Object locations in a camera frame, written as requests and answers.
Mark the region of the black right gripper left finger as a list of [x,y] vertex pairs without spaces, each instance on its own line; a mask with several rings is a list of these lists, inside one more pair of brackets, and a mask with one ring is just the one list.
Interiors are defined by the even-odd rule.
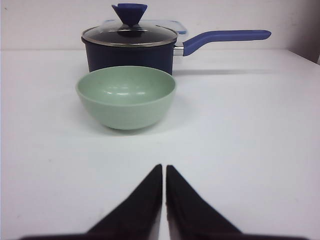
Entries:
[[163,167],[156,165],[134,191],[85,233],[29,235],[23,240],[157,240],[163,204]]

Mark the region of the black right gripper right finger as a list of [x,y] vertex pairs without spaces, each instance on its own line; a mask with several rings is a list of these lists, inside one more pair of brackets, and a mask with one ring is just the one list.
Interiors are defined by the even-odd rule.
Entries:
[[173,165],[166,166],[166,209],[172,240],[304,240],[301,236],[243,233],[210,206]]

